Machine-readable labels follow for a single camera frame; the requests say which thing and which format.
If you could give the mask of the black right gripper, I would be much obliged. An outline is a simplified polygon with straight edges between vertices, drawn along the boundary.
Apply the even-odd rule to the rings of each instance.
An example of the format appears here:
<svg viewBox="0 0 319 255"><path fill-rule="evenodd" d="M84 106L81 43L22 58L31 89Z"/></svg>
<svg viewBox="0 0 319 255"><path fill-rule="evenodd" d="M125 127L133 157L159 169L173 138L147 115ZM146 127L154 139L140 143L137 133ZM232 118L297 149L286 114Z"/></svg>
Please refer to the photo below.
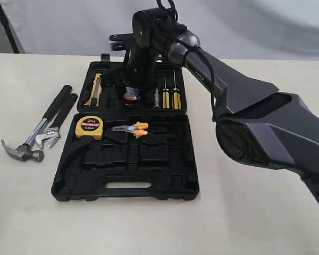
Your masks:
<svg viewBox="0 0 319 255"><path fill-rule="evenodd" d="M152 85L152 72L159 56L152 45L152 22L159 12L160 9L151 8L138 11L132 17L135 40L123 70L124 80L129 87L147 90Z"/></svg>

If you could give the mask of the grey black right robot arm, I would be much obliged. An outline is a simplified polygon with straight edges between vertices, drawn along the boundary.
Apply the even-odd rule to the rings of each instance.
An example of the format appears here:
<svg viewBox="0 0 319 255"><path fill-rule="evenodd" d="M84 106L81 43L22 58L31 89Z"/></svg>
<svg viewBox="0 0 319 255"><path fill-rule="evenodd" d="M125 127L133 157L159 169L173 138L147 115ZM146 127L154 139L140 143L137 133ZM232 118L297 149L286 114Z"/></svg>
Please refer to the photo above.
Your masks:
<svg viewBox="0 0 319 255"><path fill-rule="evenodd" d="M174 7L138 11L124 75L145 89L157 58L185 67L211 94L217 141L234 161L297 173L319 204L319 118L294 93L245 76L200 47Z"/></svg>

